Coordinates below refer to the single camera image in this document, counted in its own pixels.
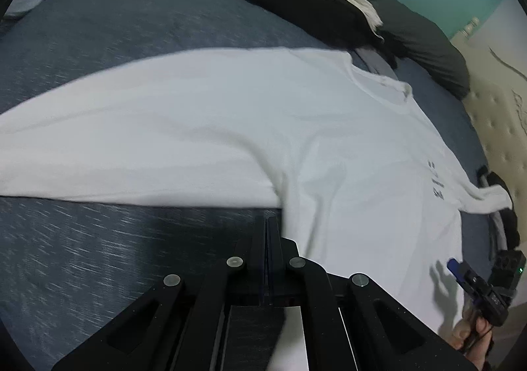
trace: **dark gray pillow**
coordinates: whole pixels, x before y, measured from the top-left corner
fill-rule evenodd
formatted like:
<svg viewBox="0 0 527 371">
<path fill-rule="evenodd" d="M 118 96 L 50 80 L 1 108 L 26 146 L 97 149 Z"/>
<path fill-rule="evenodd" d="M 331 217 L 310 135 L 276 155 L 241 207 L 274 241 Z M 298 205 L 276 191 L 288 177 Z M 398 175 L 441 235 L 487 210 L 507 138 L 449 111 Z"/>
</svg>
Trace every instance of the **dark gray pillow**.
<svg viewBox="0 0 527 371">
<path fill-rule="evenodd" d="M 397 56 L 415 60 L 456 98 L 467 95 L 465 59 L 434 22 L 397 0 L 368 1 L 383 21 L 380 33 Z"/>
</svg>

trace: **gray bed sheet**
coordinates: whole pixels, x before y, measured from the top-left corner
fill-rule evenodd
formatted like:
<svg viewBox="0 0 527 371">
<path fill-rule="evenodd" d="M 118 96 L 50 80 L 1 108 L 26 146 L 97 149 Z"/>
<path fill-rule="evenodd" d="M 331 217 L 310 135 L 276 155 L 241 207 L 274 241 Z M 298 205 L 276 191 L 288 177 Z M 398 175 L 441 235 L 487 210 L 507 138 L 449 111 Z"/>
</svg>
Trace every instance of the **gray bed sheet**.
<svg viewBox="0 0 527 371">
<path fill-rule="evenodd" d="M 0 39 L 0 113 L 144 57 L 275 46 L 325 47 L 244 0 L 46 0 Z M 354 63 L 365 68 L 358 57 Z M 485 158 L 461 102 L 411 60 L 399 61 L 396 73 L 475 182 Z M 280 210 L 0 198 L 0 319 L 33 367 L 49 370 L 164 275 L 203 274 L 215 258 L 229 257 L 258 215 L 280 217 Z M 486 275 L 487 218 L 462 218 L 465 258 Z M 225 369 L 265 369 L 282 316 L 236 313 L 243 335 Z"/>
</svg>

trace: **silver bolt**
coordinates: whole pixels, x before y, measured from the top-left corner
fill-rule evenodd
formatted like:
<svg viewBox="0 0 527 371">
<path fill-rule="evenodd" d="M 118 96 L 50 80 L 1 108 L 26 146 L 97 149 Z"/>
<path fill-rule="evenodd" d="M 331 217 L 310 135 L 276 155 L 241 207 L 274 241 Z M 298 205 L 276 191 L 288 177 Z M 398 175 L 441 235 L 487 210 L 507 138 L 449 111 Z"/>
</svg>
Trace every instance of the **silver bolt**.
<svg viewBox="0 0 527 371">
<path fill-rule="evenodd" d="M 243 260 L 240 257 L 230 257 L 227 260 L 229 267 L 240 267 L 243 264 Z"/>
<path fill-rule="evenodd" d="M 181 282 L 181 278 L 178 275 L 168 275 L 163 279 L 165 286 L 177 286 Z"/>
<path fill-rule="evenodd" d="M 291 260 L 289 260 L 289 264 L 291 265 L 291 267 L 294 267 L 294 268 L 302 268 L 303 266 L 306 265 L 306 260 L 304 260 L 304 258 L 301 258 L 301 257 L 294 257 L 294 258 L 291 258 Z"/>
<path fill-rule="evenodd" d="M 366 286 L 370 280 L 368 279 L 367 275 L 357 273 L 351 278 L 351 281 L 357 286 Z"/>
</svg>

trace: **headboard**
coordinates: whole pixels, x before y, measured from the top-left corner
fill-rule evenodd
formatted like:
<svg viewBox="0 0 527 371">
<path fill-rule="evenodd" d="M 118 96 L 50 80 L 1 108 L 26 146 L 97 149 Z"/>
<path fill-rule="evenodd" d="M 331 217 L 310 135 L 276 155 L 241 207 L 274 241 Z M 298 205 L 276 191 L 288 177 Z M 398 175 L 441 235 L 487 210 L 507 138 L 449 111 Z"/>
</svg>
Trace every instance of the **headboard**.
<svg viewBox="0 0 527 371">
<path fill-rule="evenodd" d="M 526 241 L 527 81 L 490 49 L 471 47 L 464 32 L 458 32 L 451 42 L 463 54 L 470 72 L 471 91 L 463 103 L 489 168 L 509 187 L 521 241 Z"/>
</svg>

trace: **mattress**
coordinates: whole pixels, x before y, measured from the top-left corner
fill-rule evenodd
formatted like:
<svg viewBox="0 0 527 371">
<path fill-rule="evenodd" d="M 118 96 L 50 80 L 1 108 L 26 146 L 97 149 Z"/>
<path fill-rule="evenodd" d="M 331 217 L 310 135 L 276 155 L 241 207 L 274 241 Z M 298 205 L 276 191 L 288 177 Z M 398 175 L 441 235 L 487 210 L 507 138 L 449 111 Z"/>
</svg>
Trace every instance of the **mattress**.
<svg viewBox="0 0 527 371">
<path fill-rule="evenodd" d="M 277 46 L 325 48 L 243 0 L 46 0 L 0 39 L 0 113 L 83 75 L 144 57 Z M 399 79 L 412 86 L 475 182 L 485 157 L 462 103 L 415 62 L 398 62 Z M 358 57 L 354 63 L 365 68 Z M 167 273 L 203 274 L 214 258 L 227 258 L 262 213 L 279 216 L 280 210 L 1 198 L 0 319 L 37 371 L 51 369 Z M 462 221 L 465 259 L 486 276 L 487 219 L 462 215 Z M 453 314 L 448 295 L 441 295 L 447 328 Z M 235 322 L 260 348 L 248 351 L 234 342 L 226 369 L 247 369 L 243 357 L 264 369 L 282 317 L 239 313 Z M 263 321 L 264 331 L 255 330 L 254 323 Z"/>
</svg>

